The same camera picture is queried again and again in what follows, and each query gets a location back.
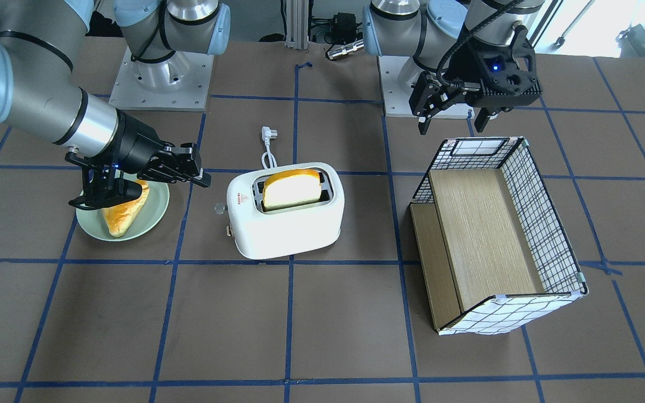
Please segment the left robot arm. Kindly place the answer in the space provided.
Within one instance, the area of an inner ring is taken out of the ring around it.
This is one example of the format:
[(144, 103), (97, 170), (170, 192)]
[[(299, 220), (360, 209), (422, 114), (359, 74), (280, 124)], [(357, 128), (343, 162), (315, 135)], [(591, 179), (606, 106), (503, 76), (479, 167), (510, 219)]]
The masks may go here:
[(432, 118), (465, 104), (479, 108), (477, 132), (499, 113), (542, 95), (527, 22), (542, 1), (372, 1), (362, 38), (374, 56), (409, 57), (417, 69), (409, 108), (425, 135)]

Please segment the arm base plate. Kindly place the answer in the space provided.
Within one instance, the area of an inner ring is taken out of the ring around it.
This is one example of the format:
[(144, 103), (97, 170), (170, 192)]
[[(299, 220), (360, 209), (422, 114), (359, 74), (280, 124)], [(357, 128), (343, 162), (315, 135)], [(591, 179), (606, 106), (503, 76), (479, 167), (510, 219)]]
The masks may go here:
[(387, 116), (413, 118), (409, 99), (422, 72), (412, 57), (379, 56), (378, 69)]
[(134, 62), (126, 49), (109, 104), (119, 110), (192, 111), (207, 109), (214, 56), (177, 51), (158, 64)]

